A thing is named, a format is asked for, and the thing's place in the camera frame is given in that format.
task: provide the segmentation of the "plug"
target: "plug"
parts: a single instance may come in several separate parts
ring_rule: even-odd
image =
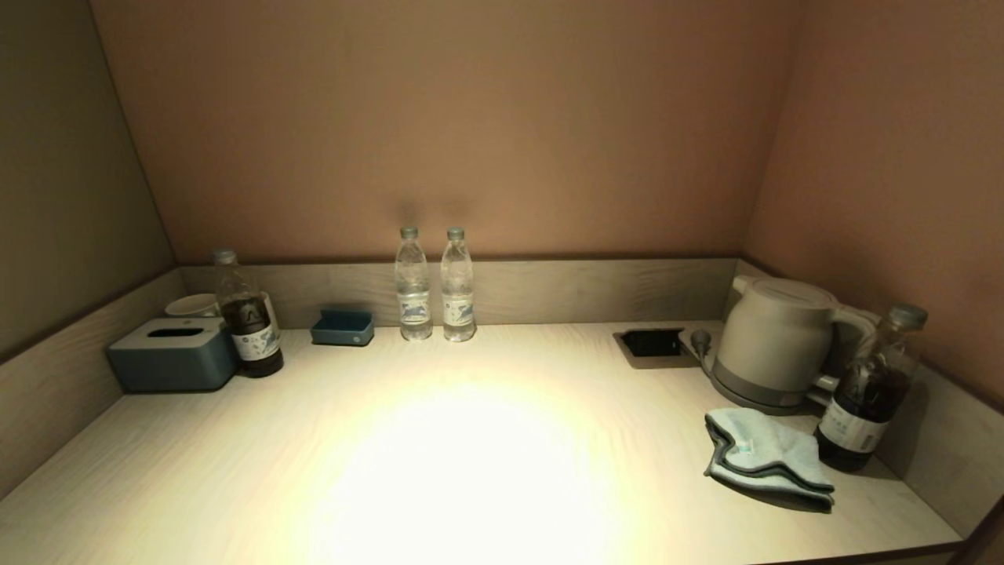
[[[698,359],[704,359],[711,351],[711,334],[704,330],[697,330],[691,334],[691,347],[697,353]]]

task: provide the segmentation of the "power cord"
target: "power cord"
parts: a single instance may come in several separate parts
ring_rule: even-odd
[[[697,353],[697,359],[701,362],[701,370],[710,379],[711,371],[708,370],[708,364],[706,359],[708,358],[708,352],[711,351],[711,334],[704,330],[697,330],[691,334],[691,348],[694,349],[694,353]]]

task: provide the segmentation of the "blue container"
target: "blue container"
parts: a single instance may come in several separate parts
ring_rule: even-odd
[[[358,310],[322,310],[310,336],[315,345],[363,347],[373,339],[373,316]]]

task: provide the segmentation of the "cloth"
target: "cloth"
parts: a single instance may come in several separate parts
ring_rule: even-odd
[[[705,475],[770,504],[829,512],[833,484],[823,475],[815,438],[752,408],[705,414],[715,453]]]

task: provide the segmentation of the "dark tea bottle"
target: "dark tea bottle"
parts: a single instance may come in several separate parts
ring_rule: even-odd
[[[218,272],[216,300],[241,358],[241,372],[267,377],[282,368],[282,351],[265,301],[250,273],[237,264],[233,249],[213,251]]]
[[[816,428],[819,461],[839,471],[868,462],[910,390],[920,360],[916,337],[927,320],[924,309],[900,304],[878,324],[868,353],[850,363]]]

